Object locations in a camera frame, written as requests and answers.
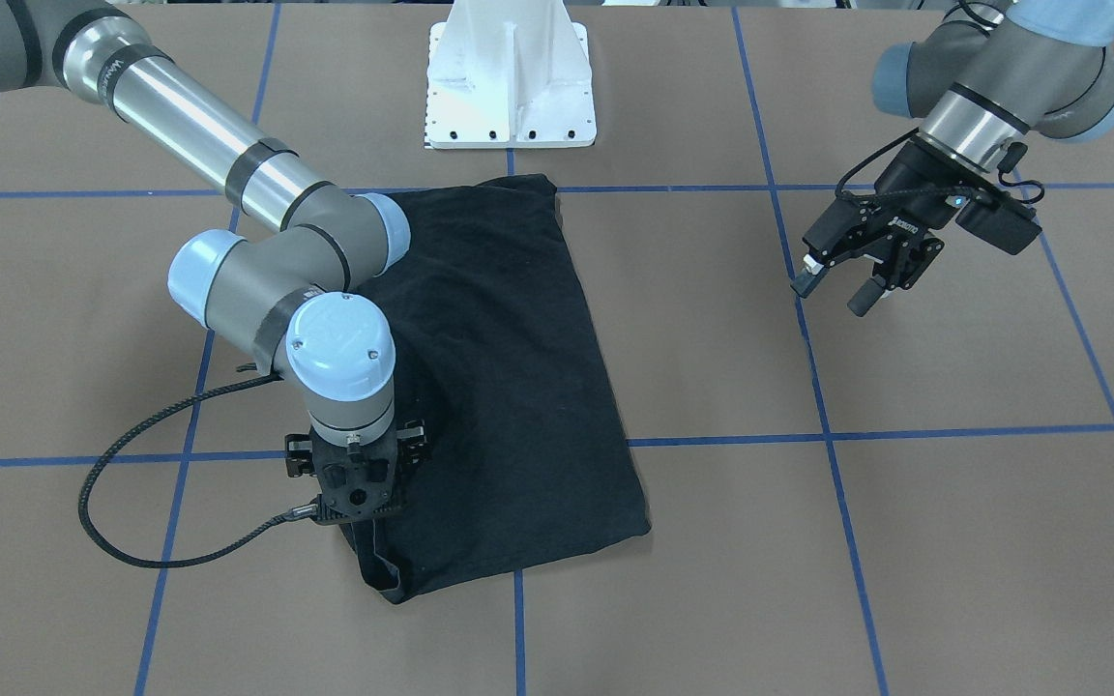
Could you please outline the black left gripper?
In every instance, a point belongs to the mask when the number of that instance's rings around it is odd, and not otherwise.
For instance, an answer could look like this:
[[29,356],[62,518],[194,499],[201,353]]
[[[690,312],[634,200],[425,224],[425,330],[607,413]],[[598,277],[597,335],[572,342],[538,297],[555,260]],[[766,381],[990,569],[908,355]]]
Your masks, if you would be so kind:
[[893,291],[911,290],[940,254],[942,241],[934,233],[973,199],[967,180],[976,173],[918,135],[899,137],[866,161],[895,147],[893,161],[876,178],[871,193],[846,189],[853,173],[862,170],[860,164],[838,182],[833,203],[802,238],[807,254],[790,281],[797,296],[812,295],[836,266],[870,257],[874,261],[870,278],[847,303],[854,316],[866,317]]

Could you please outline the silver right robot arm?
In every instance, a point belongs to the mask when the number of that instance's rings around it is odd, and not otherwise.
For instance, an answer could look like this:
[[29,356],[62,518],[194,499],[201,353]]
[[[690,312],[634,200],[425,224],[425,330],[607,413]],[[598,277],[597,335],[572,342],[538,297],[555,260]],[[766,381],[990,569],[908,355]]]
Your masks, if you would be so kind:
[[106,1],[0,1],[0,94],[30,88],[102,107],[267,229],[251,241],[223,226],[182,243],[166,278],[173,303],[300,393],[309,432],[290,437],[286,464],[317,479],[305,514],[340,525],[395,511],[422,429],[395,422],[395,340],[360,286],[405,256],[405,212],[317,175]]

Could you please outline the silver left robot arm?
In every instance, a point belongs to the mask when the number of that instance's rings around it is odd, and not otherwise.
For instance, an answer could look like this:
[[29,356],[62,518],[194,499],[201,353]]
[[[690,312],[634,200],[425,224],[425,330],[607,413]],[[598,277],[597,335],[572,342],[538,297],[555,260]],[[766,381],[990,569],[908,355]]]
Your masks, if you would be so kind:
[[911,290],[950,223],[1017,255],[1040,234],[1040,182],[1013,180],[1025,138],[1086,143],[1114,128],[1114,1],[959,1],[920,43],[892,45],[872,73],[880,111],[917,126],[885,146],[870,193],[836,186],[802,242],[792,290],[808,297],[836,266],[872,269],[848,308],[864,316]]

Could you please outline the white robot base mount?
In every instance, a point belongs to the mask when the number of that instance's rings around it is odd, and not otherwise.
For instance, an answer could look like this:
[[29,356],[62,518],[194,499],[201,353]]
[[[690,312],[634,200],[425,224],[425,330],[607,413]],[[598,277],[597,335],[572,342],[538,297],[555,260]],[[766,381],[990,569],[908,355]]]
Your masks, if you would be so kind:
[[560,149],[597,140],[592,51],[561,1],[455,1],[429,31],[429,149]]

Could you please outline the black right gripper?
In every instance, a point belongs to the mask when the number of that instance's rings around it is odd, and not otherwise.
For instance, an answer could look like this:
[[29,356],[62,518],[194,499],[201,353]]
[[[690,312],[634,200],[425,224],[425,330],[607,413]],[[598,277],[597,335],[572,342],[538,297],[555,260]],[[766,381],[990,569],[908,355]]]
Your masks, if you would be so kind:
[[314,430],[284,437],[287,476],[311,476],[321,493],[294,507],[284,520],[312,519],[315,525],[353,525],[388,518],[405,508],[405,486],[429,459],[426,422],[407,421],[390,427],[371,444],[338,447]]

